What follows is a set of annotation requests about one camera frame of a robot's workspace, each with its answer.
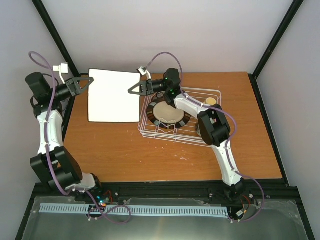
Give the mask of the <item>dark striped rim plate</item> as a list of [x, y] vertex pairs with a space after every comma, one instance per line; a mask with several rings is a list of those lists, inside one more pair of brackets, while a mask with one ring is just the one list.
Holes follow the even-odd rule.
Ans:
[[146, 116], [157, 127], [179, 129], [189, 123], [191, 115], [168, 105], [164, 98], [153, 99], [146, 108]]

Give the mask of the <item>white square plate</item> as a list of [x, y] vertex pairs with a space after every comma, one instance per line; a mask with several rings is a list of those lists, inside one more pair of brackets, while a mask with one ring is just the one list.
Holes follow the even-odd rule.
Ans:
[[88, 121], [94, 123], [138, 123], [140, 96], [128, 89], [140, 81], [133, 72], [89, 69], [93, 83], [88, 88]]

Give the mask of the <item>white wire dish rack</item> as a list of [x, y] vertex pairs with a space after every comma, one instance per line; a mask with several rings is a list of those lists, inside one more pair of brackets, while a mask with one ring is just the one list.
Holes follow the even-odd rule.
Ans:
[[162, 92], [144, 98], [137, 128], [145, 138], [208, 146], [200, 136], [198, 118], [167, 105]]

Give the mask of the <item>yellow mug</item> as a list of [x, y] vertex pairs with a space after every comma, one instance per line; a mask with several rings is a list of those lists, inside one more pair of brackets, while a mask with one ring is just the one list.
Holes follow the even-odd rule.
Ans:
[[208, 97], [204, 102], [205, 105], [213, 106], [217, 103], [216, 99]]

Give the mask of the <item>mint green bowl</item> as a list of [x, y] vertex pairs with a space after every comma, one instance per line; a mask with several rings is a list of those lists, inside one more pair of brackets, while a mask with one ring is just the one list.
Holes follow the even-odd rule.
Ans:
[[201, 131], [200, 131], [200, 127], [199, 127], [199, 124], [198, 124], [198, 123], [195, 124], [195, 132], [196, 132], [199, 136], [201, 136]]

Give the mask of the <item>patterned round plate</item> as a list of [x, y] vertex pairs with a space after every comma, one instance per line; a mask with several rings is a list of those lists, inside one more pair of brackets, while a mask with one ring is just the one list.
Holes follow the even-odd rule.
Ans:
[[158, 92], [158, 93], [156, 94], [156, 97], [157, 97], [158, 99], [161, 99], [161, 98], [164, 97], [164, 95], [165, 95], [165, 92], [162, 91], [162, 92]]

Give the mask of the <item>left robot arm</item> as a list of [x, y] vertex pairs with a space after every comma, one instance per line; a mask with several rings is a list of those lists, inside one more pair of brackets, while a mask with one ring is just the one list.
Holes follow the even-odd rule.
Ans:
[[94, 82], [92, 77], [86, 77], [87, 84], [81, 86], [81, 80], [73, 77], [50, 87], [40, 72], [25, 78], [33, 92], [30, 104], [40, 126], [40, 145], [37, 155], [30, 159], [30, 166], [48, 190], [62, 190], [65, 194], [86, 190], [86, 195], [96, 202], [104, 195], [101, 182], [93, 173], [82, 172], [63, 142], [62, 101], [81, 95]]

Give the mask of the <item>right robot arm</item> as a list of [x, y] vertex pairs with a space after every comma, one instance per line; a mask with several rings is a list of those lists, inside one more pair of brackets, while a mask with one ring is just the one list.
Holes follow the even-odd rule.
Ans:
[[202, 103], [182, 90], [180, 73], [175, 68], [169, 68], [162, 79], [155, 80], [146, 67], [139, 67], [137, 72], [142, 77], [146, 76], [146, 80], [129, 88], [129, 94], [150, 96], [163, 93], [169, 106], [197, 118], [200, 136], [212, 148], [218, 161], [224, 183], [223, 194], [229, 201], [235, 201], [244, 192], [245, 187], [231, 150], [231, 127], [226, 118], [227, 113], [219, 104]]

